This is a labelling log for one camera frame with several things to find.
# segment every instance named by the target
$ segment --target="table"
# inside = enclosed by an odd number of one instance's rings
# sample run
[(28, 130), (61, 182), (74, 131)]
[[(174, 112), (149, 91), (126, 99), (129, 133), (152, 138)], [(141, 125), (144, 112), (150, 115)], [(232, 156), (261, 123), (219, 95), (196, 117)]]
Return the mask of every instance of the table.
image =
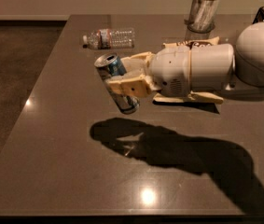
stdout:
[(235, 44), (252, 15), (217, 15), (207, 35), (187, 15), (73, 15), (0, 155), (0, 217), (264, 218), (264, 101), (156, 105), (121, 114), (80, 37), (133, 27), (134, 49), (220, 36)]

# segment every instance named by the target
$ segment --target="bottle label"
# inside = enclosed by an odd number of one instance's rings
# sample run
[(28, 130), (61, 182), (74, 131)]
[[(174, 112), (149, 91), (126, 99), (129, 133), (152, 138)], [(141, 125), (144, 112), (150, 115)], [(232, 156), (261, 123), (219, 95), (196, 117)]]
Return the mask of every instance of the bottle label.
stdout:
[(102, 49), (110, 49), (111, 48), (110, 29), (101, 29), (99, 30), (99, 34), (101, 35)]

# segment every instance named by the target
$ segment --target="blue can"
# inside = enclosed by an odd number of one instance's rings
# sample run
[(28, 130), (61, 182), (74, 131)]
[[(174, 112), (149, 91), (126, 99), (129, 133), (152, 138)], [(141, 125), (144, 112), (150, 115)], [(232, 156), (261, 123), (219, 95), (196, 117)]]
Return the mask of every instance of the blue can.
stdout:
[(123, 76), (126, 73), (120, 57), (116, 53), (105, 54), (96, 60), (94, 66), (120, 112), (126, 115), (135, 112), (140, 105), (140, 101), (136, 97), (113, 93), (105, 83), (111, 77)]

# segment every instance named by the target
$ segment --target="bottle cap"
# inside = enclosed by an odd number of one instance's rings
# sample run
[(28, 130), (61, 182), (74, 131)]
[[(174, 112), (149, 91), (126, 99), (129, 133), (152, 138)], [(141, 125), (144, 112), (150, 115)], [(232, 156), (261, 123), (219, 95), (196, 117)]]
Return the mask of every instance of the bottle cap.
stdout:
[(88, 38), (87, 38), (86, 35), (83, 35), (83, 41), (84, 41), (85, 44), (88, 44)]

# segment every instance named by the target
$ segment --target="bottle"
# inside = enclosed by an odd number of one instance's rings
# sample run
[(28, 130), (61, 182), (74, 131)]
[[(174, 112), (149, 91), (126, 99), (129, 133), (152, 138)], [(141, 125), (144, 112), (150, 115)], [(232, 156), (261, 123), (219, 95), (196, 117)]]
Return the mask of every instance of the bottle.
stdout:
[(134, 47), (134, 29), (99, 29), (83, 35), (83, 47), (89, 49), (128, 49)]

